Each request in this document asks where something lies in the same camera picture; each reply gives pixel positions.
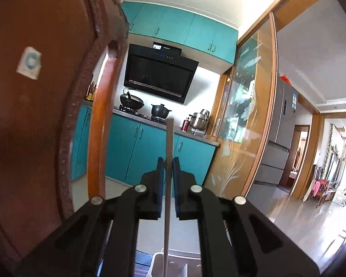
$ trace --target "doorway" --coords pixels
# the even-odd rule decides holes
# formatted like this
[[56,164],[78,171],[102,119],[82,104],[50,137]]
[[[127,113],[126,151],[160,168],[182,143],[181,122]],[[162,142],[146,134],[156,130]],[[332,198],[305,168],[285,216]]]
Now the doorway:
[[295,181],[302,169],[309,137],[309,125],[295,125],[291,148],[284,166],[282,177],[278,183],[278,188],[290,193],[295,185]]

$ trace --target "countertop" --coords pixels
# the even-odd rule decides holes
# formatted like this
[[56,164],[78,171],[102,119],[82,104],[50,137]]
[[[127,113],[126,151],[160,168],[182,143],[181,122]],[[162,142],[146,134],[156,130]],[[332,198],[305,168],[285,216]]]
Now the countertop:
[[[90,102],[90,101],[83,100],[82,105],[92,108],[92,102]],[[150,125],[150,126],[153,126],[155,128],[159,128],[159,129],[163,129],[163,130],[167,129],[166,126],[163,125],[163,124],[159,124],[159,123],[150,121],[148,119],[145,119],[145,118],[142,118],[142,117],[138,117],[136,115],[125,113],[123,111],[120,111],[119,109],[115,109],[114,108],[113,109],[113,114],[121,115],[122,117],[129,118],[131,120],[134,120],[134,121],[146,124],[146,125]],[[192,133],[189,133],[189,132],[183,132],[179,128],[176,128],[176,127],[174,128],[174,133],[176,133],[178,135],[181,135],[181,136],[184,136],[184,137],[188,137],[190,139],[194,139],[196,141],[204,142],[204,143],[209,144],[209,145],[213,145],[213,146],[216,146],[216,147],[219,146],[219,143],[216,142],[216,141],[213,141],[211,139],[208,139],[208,138],[205,138],[205,137],[201,137],[201,136],[198,136],[198,135],[193,135]]]

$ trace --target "pink clothing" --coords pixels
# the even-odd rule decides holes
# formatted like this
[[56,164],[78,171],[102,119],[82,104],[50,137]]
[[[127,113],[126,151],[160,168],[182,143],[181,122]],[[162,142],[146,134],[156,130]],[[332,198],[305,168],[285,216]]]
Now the pink clothing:
[[316,196],[317,192],[319,191],[319,188],[320,188],[320,181],[316,181],[316,182],[314,183],[314,186],[313,186],[313,189],[312,189],[312,191],[313,191],[313,197]]

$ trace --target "gray refrigerator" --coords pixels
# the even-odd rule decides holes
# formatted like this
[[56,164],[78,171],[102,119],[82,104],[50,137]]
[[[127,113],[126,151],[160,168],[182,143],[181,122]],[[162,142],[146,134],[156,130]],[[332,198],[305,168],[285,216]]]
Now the gray refrigerator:
[[247,195],[262,212],[266,211],[283,174],[295,128],[296,105],[297,91],[278,78],[268,143]]

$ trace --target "silver bolt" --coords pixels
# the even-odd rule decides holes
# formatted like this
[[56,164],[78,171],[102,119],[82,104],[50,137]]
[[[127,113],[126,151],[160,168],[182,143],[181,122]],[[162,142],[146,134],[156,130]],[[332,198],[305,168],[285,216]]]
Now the silver bolt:
[[203,188],[199,186],[198,184],[194,184],[193,186],[190,187],[190,190],[193,193],[200,193],[203,190]]
[[91,203],[93,205],[100,205],[102,203],[102,201],[103,201],[103,198],[100,196],[95,196],[95,197],[91,198]]
[[237,196],[235,197],[234,199],[235,203],[238,204],[238,205],[244,205],[246,203],[246,198],[243,197],[243,196]]
[[138,192],[138,193],[143,193],[143,192],[146,192],[148,188],[146,187],[145,184],[137,184],[135,186],[135,191]]

